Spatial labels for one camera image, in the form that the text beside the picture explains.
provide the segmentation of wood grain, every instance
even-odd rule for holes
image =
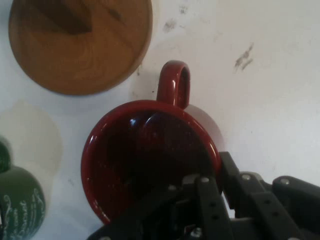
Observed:
[[[82,0],[91,31],[69,34],[27,0],[14,0],[9,19],[13,54],[26,74],[62,94],[88,95],[125,80],[150,44],[150,0]]]

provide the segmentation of mug handle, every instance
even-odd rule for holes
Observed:
[[[185,109],[189,105],[190,71],[183,61],[168,61],[162,68],[156,100]]]

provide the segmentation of mug rim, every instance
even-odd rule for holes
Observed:
[[[82,157],[81,157],[81,181],[83,190],[86,196],[87,201],[89,202],[92,210],[94,213],[100,218],[100,220],[104,224],[109,224],[110,219],[106,217],[102,210],[97,207],[96,198],[92,189],[90,188],[90,184],[87,179],[89,179],[91,173],[91,153],[93,151],[93,146],[97,144],[100,138],[103,136],[105,130],[108,126],[112,125],[117,119],[122,117],[123,115],[140,112],[140,111],[157,111],[169,114],[173,117],[176,117],[186,124],[189,125],[190,128],[196,133],[196,135],[200,138],[203,146],[205,147],[209,157],[211,158],[212,166],[214,168],[215,177],[217,179],[217,183],[219,184],[220,181],[220,171],[222,167],[221,159],[219,152],[207,133],[204,127],[195,120],[190,114],[185,112],[183,109],[155,101],[155,100],[137,100],[124,103],[113,110],[109,111],[105,114],[98,123],[94,126],[91,130],[85,145],[83,147]]]

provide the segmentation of stain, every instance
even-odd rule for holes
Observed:
[[[187,14],[188,6],[186,6],[186,5],[180,5],[180,6],[179,6],[179,11],[180,11],[180,14],[182,14],[182,15]]]
[[[132,91],[132,96],[133,96],[134,98],[137,98],[137,97],[138,97],[138,94],[137,94],[135,91]]]
[[[249,64],[251,64],[253,61],[254,61],[254,60],[253,60],[252,58],[250,58],[248,61],[246,61],[246,62],[242,65],[241,70],[242,70],[242,71],[245,70],[245,68],[246,68]]]
[[[176,28],[177,22],[174,19],[170,19],[168,21],[166,21],[164,27],[163,27],[163,31],[165,33],[169,33],[171,32],[173,29]]]
[[[72,179],[71,179],[71,178],[69,178],[69,179],[68,179],[68,183],[70,183],[70,185],[71,185],[72,187],[74,187],[74,186],[75,186],[75,183],[74,183],[74,181],[72,181]]]
[[[234,68],[236,70],[243,64],[243,62],[245,62],[249,58],[250,52],[252,51],[253,48],[254,48],[254,44],[252,43],[250,47],[243,54],[241,54],[240,57],[235,61]],[[245,62],[244,65],[241,67],[241,69],[244,70],[250,63],[252,63],[252,61],[249,60]]]
[[[140,71],[141,71],[141,69],[142,69],[142,63],[138,66],[138,69],[136,70],[136,74],[137,74],[138,76],[140,76]]]
[[[213,36],[213,42],[214,42],[214,43],[217,42],[218,39],[219,39],[223,34],[224,34],[223,32],[217,31],[217,32],[214,34],[214,36]]]
[[[109,8],[109,7],[107,7],[107,10],[108,10],[108,13],[111,15],[111,17],[113,17],[118,22],[123,23],[121,14],[117,10],[114,10],[112,8]]]
[[[211,23],[211,21],[209,19],[206,19],[203,17],[200,17],[200,22],[202,22],[203,24],[210,24]]]

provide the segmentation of screw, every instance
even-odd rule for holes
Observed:
[[[286,179],[286,178],[282,178],[282,179],[280,180],[280,182],[281,182],[282,184],[284,184],[284,185],[290,184],[290,181],[289,181],[288,179]]]
[[[175,190],[177,190],[177,187],[174,186],[174,185],[169,185],[168,190],[169,191],[175,191]]]
[[[209,180],[209,178],[207,178],[207,177],[203,177],[203,178],[201,178],[201,182],[202,183],[208,183],[210,180]]]
[[[201,238],[202,237],[202,229],[200,227],[196,227],[193,229],[193,231],[190,233],[190,236],[193,238]]]
[[[248,175],[248,174],[243,174],[243,175],[242,175],[242,179],[248,181],[248,180],[251,179],[251,176]]]

